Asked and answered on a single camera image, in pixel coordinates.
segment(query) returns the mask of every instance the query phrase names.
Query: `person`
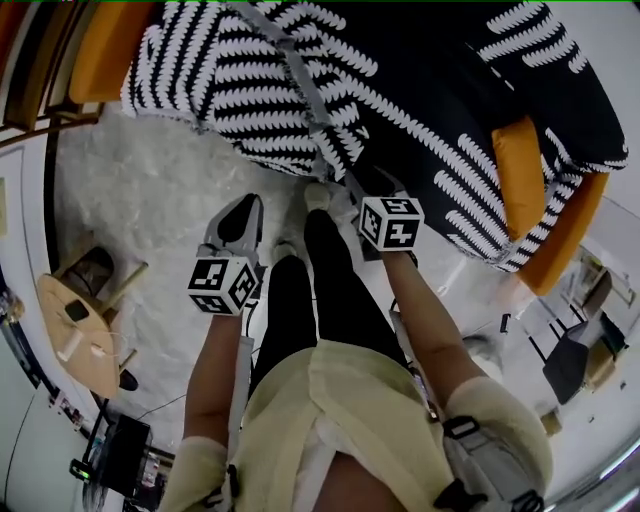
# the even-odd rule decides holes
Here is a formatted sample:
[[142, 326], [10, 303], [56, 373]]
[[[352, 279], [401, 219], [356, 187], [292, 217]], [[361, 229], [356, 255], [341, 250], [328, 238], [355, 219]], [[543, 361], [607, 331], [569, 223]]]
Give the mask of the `person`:
[[[252, 372], [234, 469], [237, 512], [424, 512], [454, 480], [443, 429], [430, 421], [394, 331], [354, 272], [327, 213], [328, 190], [305, 190], [305, 263], [279, 243], [268, 325]], [[446, 417], [472, 416], [517, 448], [540, 486], [551, 452], [537, 417], [467, 354], [461, 335], [407, 253], [382, 253], [432, 398]], [[227, 473], [240, 317], [214, 316], [187, 392], [184, 439], [160, 510], [207, 510]]]

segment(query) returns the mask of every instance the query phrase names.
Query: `white sneaker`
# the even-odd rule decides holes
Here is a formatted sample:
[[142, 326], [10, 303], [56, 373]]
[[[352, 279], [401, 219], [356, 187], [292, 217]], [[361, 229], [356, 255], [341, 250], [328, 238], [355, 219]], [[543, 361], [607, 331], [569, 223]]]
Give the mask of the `white sneaker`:
[[310, 183], [304, 190], [304, 202], [307, 204], [307, 211], [329, 209], [331, 194], [329, 189], [321, 183]]
[[287, 240], [278, 240], [273, 248], [273, 252], [271, 253], [274, 265], [287, 256], [297, 255], [298, 251], [296, 251], [296, 248]]

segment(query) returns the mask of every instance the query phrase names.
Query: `floor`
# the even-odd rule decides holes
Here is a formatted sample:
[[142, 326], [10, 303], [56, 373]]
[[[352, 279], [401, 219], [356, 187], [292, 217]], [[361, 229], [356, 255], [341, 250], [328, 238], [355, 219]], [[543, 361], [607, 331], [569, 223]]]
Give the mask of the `floor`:
[[[139, 417], [186, 392], [209, 317], [195, 309], [185, 288], [210, 218], [233, 198], [260, 194], [265, 224], [259, 251], [261, 263], [268, 265], [273, 241], [283, 231], [289, 236], [300, 232], [304, 185], [299, 178], [244, 161], [216, 135], [197, 135], [186, 124], [168, 119], [131, 119], [118, 104], [108, 105], [96, 126], [62, 132], [55, 182], [61, 252], [80, 232], [92, 229], [116, 260], [116, 279], [141, 261], [150, 267], [120, 306], [121, 350], [126, 354], [138, 349], [130, 370], [140, 388], [122, 391], [114, 400], [116, 407]], [[392, 296], [384, 269], [380, 263], [363, 262], [351, 224], [356, 212], [344, 189], [335, 186], [332, 191], [330, 212], [352, 249], [356, 269], [386, 311]], [[415, 252], [423, 276], [461, 332], [492, 335], [502, 347], [507, 387], [539, 412], [547, 412], [552, 407], [549, 390], [542, 395], [530, 392], [546, 382], [529, 386], [522, 378], [533, 361], [541, 364], [537, 355], [522, 334], [511, 341], [498, 334], [502, 314], [516, 315], [531, 295], [514, 276], [468, 260], [427, 227]], [[256, 346], [265, 329], [265, 302], [250, 325]], [[539, 369], [533, 378], [536, 383], [542, 378]], [[180, 399], [144, 417], [152, 426], [155, 446], [175, 451], [183, 412]]]

